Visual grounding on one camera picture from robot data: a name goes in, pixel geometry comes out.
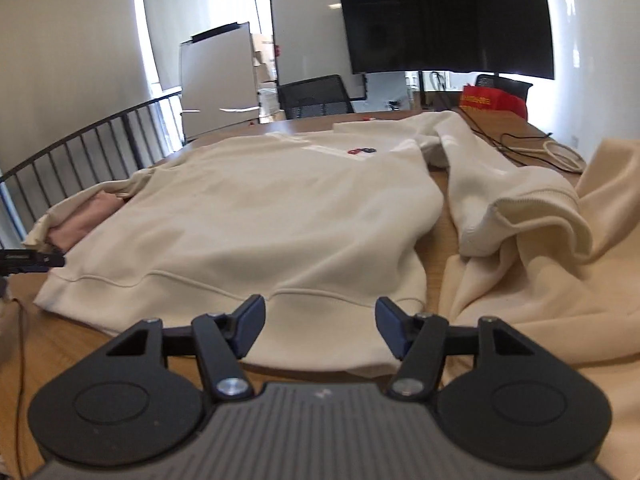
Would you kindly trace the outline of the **red paper bag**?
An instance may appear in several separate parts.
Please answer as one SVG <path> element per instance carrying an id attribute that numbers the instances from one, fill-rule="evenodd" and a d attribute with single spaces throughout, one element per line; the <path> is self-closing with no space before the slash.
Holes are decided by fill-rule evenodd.
<path id="1" fill-rule="evenodd" d="M 528 109 L 524 100 L 496 88 L 466 84 L 463 87 L 459 105 L 476 110 L 511 112 L 525 120 L 528 119 Z"/>

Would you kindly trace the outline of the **black office chair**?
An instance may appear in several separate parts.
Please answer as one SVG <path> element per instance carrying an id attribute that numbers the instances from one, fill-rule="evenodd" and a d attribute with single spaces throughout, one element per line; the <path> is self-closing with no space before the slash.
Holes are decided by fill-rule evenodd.
<path id="1" fill-rule="evenodd" d="M 278 99 L 288 120 L 354 112 L 340 75 L 282 84 L 278 87 Z"/>

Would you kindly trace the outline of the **whiteboard near monitor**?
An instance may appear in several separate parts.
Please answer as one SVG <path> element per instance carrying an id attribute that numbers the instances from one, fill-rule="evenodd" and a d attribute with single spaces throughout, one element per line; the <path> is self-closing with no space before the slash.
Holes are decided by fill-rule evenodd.
<path id="1" fill-rule="evenodd" d="M 338 75 L 353 101 L 367 96 L 350 65 L 341 0 L 270 0 L 278 84 Z"/>

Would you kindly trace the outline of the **pink folded garment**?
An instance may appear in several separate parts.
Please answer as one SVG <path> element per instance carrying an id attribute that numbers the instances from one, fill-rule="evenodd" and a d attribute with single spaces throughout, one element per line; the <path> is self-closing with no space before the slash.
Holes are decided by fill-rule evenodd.
<path id="1" fill-rule="evenodd" d="M 124 205 L 125 200 L 115 194 L 97 192 L 49 230 L 47 243 L 66 254 Z"/>

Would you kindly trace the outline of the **white sweatshirt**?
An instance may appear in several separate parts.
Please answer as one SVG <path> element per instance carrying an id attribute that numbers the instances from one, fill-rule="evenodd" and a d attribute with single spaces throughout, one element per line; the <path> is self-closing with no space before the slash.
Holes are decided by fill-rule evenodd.
<path id="1" fill-rule="evenodd" d="M 128 203 L 48 274 L 38 306 L 118 334 L 258 294 L 266 324 L 246 359 L 277 370 L 390 374 L 373 307 L 424 308 L 416 243 L 444 210 L 465 257 L 523 232 L 554 234 L 573 256 L 592 245 L 570 182 L 514 166 L 454 112 L 239 136 L 106 189 Z"/>

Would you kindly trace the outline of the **large black monitor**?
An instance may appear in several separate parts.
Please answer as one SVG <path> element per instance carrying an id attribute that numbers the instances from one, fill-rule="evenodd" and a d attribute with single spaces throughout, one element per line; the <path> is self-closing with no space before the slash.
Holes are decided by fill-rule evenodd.
<path id="1" fill-rule="evenodd" d="M 548 0 L 341 0 L 341 5 L 354 73 L 554 76 Z"/>

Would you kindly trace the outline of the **whiteboard near railing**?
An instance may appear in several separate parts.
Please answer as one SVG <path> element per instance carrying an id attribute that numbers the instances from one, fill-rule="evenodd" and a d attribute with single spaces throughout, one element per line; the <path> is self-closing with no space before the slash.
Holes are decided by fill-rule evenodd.
<path id="1" fill-rule="evenodd" d="M 249 24 L 222 25 L 180 44 L 179 68 L 186 142 L 259 119 Z"/>

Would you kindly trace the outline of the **beige hoodie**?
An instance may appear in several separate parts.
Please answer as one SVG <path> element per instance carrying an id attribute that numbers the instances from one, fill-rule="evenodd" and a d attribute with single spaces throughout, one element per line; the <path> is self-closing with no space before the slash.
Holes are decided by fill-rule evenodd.
<path id="1" fill-rule="evenodd" d="M 600 387 L 613 422 L 599 464 L 639 474 L 639 144 L 603 141 L 577 183 L 497 154 L 449 171 L 459 252 L 438 310 L 496 316 Z"/>

